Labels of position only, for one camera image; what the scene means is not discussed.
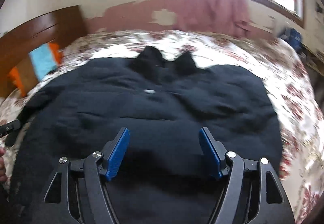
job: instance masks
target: silver bolt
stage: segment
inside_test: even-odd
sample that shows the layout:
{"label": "silver bolt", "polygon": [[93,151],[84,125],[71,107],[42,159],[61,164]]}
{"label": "silver bolt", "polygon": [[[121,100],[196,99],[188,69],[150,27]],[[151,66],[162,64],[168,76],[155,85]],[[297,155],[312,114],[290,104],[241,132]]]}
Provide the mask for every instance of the silver bolt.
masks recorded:
{"label": "silver bolt", "polygon": [[264,158],[264,157],[262,157],[261,159],[260,159],[260,162],[262,163],[262,164],[268,164],[269,163],[269,160],[268,159],[266,159],[266,158]]}
{"label": "silver bolt", "polygon": [[61,158],[59,159],[59,162],[60,162],[61,164],[64,164],[66,161],[67,161],[67,158],[66,158],[65,156],[63,156],[63,157],[61,157]]}
{"label": "silver bolt", "polygon": [[95,158],[98,158],[98,157],[101,156],[101,152],[95,151],[95,152],[92,153],[92,156],[95,157]]}
{"label": "silver bolt", "polygon": [[229,152],[227,152],[227,156],[231,157],[231,158],[234,158],[236,156],[236,153],[232,152],[232,151],[229,151]]}

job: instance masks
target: light blue cloth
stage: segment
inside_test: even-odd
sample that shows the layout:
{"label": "light blue cloth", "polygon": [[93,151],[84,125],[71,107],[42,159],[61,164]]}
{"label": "light blue cloth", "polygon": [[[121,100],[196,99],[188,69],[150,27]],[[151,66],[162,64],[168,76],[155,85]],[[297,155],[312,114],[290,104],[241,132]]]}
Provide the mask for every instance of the light blue cloth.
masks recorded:
{"label": "light blue cloth", "polygon": [[57,67],[48,44],[43,44],[29,52],[29,57],[31,63],[33,64],[38,81],[41,81],[46,74],[52,70],[55,70]]}

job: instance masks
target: red cloth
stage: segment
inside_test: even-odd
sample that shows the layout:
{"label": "red cloth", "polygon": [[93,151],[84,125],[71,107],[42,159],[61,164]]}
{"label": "red cloth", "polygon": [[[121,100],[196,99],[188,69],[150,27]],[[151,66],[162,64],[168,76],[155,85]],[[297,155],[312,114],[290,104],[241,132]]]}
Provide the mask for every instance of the red cloth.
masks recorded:
{"label": "red cloth", "polygon": [[176,29],[246,37],[247,0],[179,0]]}

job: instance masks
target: mattress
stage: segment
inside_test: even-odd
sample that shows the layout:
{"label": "mattress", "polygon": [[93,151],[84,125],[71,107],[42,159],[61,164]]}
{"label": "mattress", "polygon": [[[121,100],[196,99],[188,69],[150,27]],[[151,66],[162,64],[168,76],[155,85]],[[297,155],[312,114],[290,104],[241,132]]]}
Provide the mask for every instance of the mattress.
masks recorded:
{"label": "mattress", "polygon": [[[151,45],[173,60],[190,51],[197,67],[219,64],[241,66],[260,77],[278,115],[283,153],[280,179],[292,206],[296,223],[301,223],[323,192],[324,120],[314,99],[309,76],[298,55],[281,39],[271,44],[260,40],[234,39],[225,35],[203,35],[182,31],[100,32],[81,37],[64,49],[61,66],[33,88],[27,97],[14,91],[0,106],[0,124],[14,120],[27,101],[55,77],[86,64],[93,58],[135,58]],[[15,157],[31,121],[24,125],[14,146],[6,148],[4,162],[8,181]]]}

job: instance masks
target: pink wall paint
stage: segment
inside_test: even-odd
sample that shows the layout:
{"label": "pink wall paint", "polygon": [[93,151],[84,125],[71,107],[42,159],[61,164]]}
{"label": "pink wall paint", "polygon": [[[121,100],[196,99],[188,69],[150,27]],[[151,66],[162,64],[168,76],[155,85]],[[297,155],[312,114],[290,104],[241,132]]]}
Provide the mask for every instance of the pink wall paint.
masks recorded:
{"label": "pink wall paint", "polygon": [[101,28],[106,28],[107,32],[132,29],[149,31],[172,29],[172,25],[162,26],[151,23],[153,21],[152,13],[162,9],[175,12],[178,2],[178,0],[146,0],[107,8],[103,16],[86,20],[89,33],[94,33]]}

